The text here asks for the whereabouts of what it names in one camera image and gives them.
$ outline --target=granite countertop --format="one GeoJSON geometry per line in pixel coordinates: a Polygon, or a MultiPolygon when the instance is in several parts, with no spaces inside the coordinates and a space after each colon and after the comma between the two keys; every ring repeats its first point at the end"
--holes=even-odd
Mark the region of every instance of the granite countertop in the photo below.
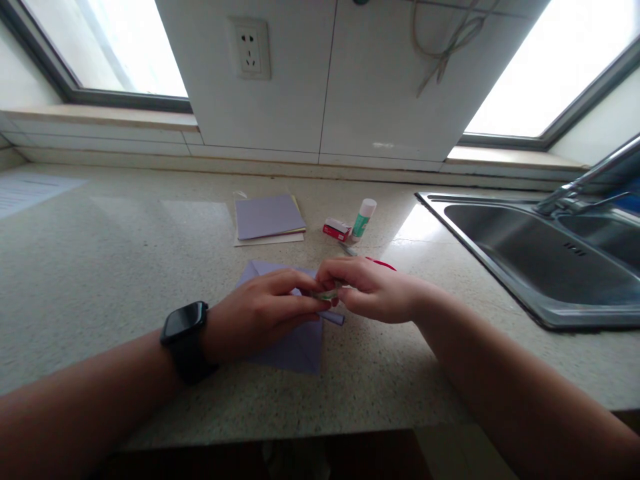
{"type": "MultiPolygon", "coordinates": [[[[321,226],[326,217],[352,222],[370,197],[378,208],[357,247],[362,254],[454,293],[606,408],[640,407],[640,331],[542,330],[413,196],[495,192],[62,165],[20,169],[90,181],[0,220],[0,393],[158,328],[178,306],[222,299],[250,259],[314,269],[342,255],[321,226]],[[294,194],[309,227],[305,241],[234,248],[234,191],[294,194]]],[[[412,324],[350,313],[343,327],[325,322],[321,372],[224,366],[125,447],[471,420],[412,324]]]]}

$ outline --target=wall socket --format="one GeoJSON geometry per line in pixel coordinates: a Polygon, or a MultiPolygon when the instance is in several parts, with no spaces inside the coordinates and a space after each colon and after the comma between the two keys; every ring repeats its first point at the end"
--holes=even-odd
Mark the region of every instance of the wall socket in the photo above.
{"type": "Polygon", "coordinates": [[[236,76],[270,80],[267,22],[246,17],[229,17],[229,51],[236,76]]]}

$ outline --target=glue stick cap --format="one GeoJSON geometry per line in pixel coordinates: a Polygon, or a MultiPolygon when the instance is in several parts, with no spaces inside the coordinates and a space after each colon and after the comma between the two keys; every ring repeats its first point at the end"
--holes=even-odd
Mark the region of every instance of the glue stick cap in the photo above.
{"type": "Polygon", "coordinates": [[[373,212],[375,211],[377,205],[378,204],[375,202],[375,200],[362,200],[362,205],[360,205],[360,215],[362,215],[364,218],[369,218],[373,215],[373,212]]]}

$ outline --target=cable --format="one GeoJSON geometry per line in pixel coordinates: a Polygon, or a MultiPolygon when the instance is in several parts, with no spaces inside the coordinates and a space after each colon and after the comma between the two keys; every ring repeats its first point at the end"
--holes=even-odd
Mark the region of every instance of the cable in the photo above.
{"type": "Polygon", "coordinates": [[[491,16],[495,8],[500,3],[500,0],[493,0],[493,4],[489,10],[487,10],[486,14],[480,17],[474,17],[471,20],[469,15],[474,10],[476,5],[480,2],[480,0],[471,0],[471,4],[467,8],[462,20],[460,20],[460,24],[458,24],[458,28],[453,32],[453,35],[449,39],[449,42],[444,50],[440,53],[432,53],[426,51],[422,46],[418,43],[418,38],[415,34],[415,12],[418,8],[418,0],[413,0],[413,8],[411,9],[411,43],[413,44],[413,48],[422,53],[426,58],[438,60],[435,68],[422,80],[422,83],[418,87],[418,91],[416,94],[416,98],[419,98],[422,94],[422,91],[425,89],[429,80],[437,73],[436,83],[439,85],[442,81],[442,77],[445,74],[445,70],[447,69],[447,64],[451,56],[466,47],[470,44],[482,31],[482,28],[485,26],[485,20],[491,16]]]}

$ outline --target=faucet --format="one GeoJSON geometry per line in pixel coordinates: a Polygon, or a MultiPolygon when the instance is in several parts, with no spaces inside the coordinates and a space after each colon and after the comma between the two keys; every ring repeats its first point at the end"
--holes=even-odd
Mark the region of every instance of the faucet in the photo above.
{"type": "Polygon", "coordinates": [[[634,192],[624,192],[614,195],[610,198],[604,199],[596,203],[587,203],[580,201],[576,198],[586,184],[596,178],[601,173],[610,170],[616,165],[620,164],[622,160],[629,157],[632,151],[640,149],[640,134],[629,140],[624,146],[610,154],[608,157],[600,160],[596,163],[591,170],[586,172],[576,180],[562,185],[562,187],[555,190],[550,196],[542,200],[540,203],[533,207],[533,210],[545,217],[550,216],[556,210],[567,210],[572,215],[580,215],[594,208],[598,208],[606,203],[618,200],[628,195],[636,195],[634,192]]]}

